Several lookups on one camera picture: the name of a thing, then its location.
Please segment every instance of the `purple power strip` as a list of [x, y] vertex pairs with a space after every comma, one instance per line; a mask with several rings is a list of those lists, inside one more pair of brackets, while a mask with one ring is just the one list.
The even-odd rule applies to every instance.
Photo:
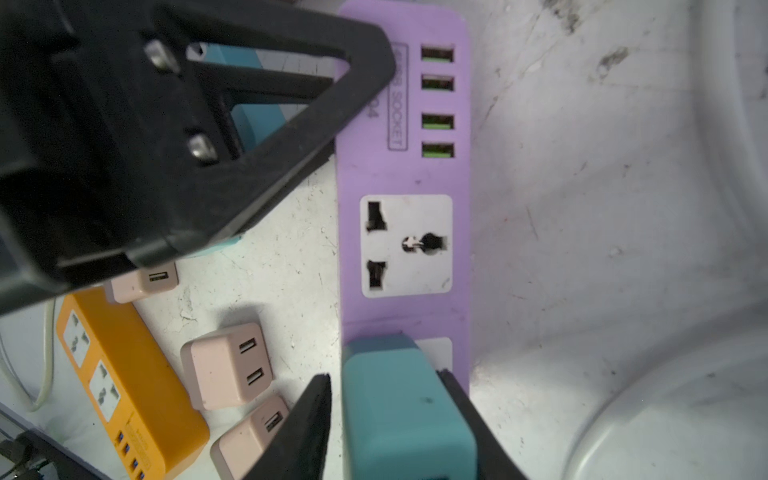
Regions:
[[[343, 343], [363, 336], [393, 333], [405, 333], [417, 341], [448, 338], [452, 344], [449, 345], [452, 371], [468, 391], [472, 361], [469, 315], [472, 63], [468, 30], [456, 13], [431, 5], [351, 0], [342, 6], [339, 14], [381, 26], [392, 42], [397, 63], [390, 85], [336, 137]], [[437, 50], [438, 55], [450, 52], [451, 58], [424, 59], [423, 48], [427, 48], [427, 57]], [[338, 70], [340, 76], [346, 67], [339, 65]], [[441, 115], [441, 119], [452, 116], [450, 127], [431, 124], [424, 128], [423, 114]], [[430, 147], [437, 144], [438, 151], [423, 152], [424, 143]], [[366, 241], [365, 235], [380, 234], [367, 232], [362, 221], [361, 200], [371, 195], [450, 197], [448, 217], [452, 231], [445, 238], [448, 248], [439, 254], [452, 257], [449, 257], [446, 280], [439, 285], [443, 287], [441, 293], [382, 296], [378, 292], [375, 297], [366, 293], [365, 265], [367, 260], [378, 259], [363, 259], [362, 244]], [[383, 213], [384, 221], [396, 227], [394, 220], [388, 219], [387, 211]], [[395, 275], [394, 266], [391, 271], [391, 275]], [[418, 275], [413, 276], [413, 283], [419, 284]]]

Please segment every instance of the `white cable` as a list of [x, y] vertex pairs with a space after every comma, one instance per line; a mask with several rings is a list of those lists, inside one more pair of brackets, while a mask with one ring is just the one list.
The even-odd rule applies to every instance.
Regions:
[[685, 349], [632, 382], [605, 406], [576, 442], [565, 464], [564, 480], [587, 478], [598, 450], [622, 426], [677, 387], [710, 372], [719, 372], [768, 356], [768, 325], [742, 328], [730, 335], [711, 336]]
[[45, 303], [45, 311], [43, 313], [43, 382], [40, 386], [38, 398], [34, 402], [26, 390], [24, 390], [21, 382], [13, 375], [8, 363], [0, 356], [0, 370], [2, 370], [8, 383], [11, 384], [11, 387], [16, 392], [19, 401], [28, 412], [38, 410], [45, 403], [53, 386], [53, 315], [55, 301], [53, 299]]

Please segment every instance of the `teal plug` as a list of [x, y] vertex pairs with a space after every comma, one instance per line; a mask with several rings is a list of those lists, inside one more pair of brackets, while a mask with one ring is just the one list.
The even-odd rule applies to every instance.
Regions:
[[348, 479], [476, 479], [472, 430], [407, 336], [348, 344], [342, 396]]

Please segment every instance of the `black cable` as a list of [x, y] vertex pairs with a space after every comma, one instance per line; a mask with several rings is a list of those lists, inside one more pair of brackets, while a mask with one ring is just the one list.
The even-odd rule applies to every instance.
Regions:
[[26, 460], [21, 460], [16, 465], [13, 465], [10, 470], [8, 470], [6, 473], [0, 475], [0, 480], [7, 478], [11, 473], [15, 472], [16, 469], [26, 463]]

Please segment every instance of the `power plug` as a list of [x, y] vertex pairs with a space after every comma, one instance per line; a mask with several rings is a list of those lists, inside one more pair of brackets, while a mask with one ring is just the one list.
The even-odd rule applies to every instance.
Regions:
[[173, 290], [178, 284], [176, 263], [170, 262], [116, 276], [104, 284], [104, 291], [110, 301], [130, 303]]
[[272, 367], [258, 323], [217, 330], [181, 347], [184, 378], [198, 410], [241, 406], [272, 383]]
[[258, 462], [277, 435], [288, 407], [279, 396], [268, 398], [242, 422], [210, 447], [210, 457], [222, 480], [241, 480]]

